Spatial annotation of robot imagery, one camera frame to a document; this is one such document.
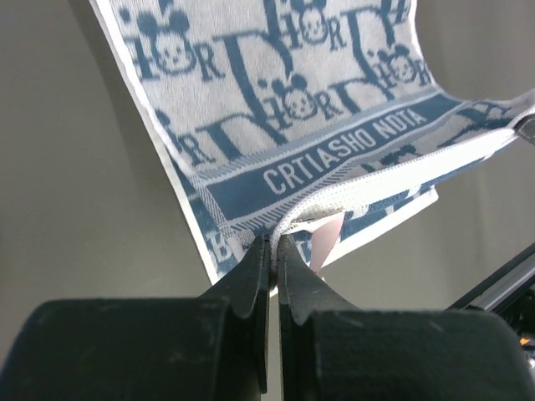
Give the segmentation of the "white blue patterned towel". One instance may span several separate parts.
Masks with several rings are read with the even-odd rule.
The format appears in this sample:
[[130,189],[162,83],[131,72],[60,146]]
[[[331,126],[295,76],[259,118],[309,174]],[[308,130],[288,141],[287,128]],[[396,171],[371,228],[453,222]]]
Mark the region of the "white blue patterned towel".
[[534,94],[464,100],[424,60],[414,1],[95,1],[211,282],[255,237],[341,221],[332,259],[515,140]]

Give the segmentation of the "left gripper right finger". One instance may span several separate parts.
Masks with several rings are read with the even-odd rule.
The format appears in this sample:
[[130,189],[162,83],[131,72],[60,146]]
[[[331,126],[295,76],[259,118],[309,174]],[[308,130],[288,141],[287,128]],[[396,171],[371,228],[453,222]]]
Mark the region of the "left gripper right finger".
[[500,316],[365,311],[278,246],[285,400],[531,400],[534,357]]

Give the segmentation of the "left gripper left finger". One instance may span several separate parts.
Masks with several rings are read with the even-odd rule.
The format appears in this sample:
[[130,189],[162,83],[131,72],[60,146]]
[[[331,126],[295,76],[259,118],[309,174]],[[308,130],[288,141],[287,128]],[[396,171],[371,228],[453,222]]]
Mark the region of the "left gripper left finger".
[[54,300],[1,369],[4,400],[258,400],[267,391],[270,244],[199,297]]

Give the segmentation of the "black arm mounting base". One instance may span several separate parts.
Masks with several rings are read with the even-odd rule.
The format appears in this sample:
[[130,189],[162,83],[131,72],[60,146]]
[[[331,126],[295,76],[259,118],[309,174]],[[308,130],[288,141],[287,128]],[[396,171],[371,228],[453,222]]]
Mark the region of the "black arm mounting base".
[[500,316],[519,336],[522,350],[534,357],[534,245],[518,253],[450,305]]

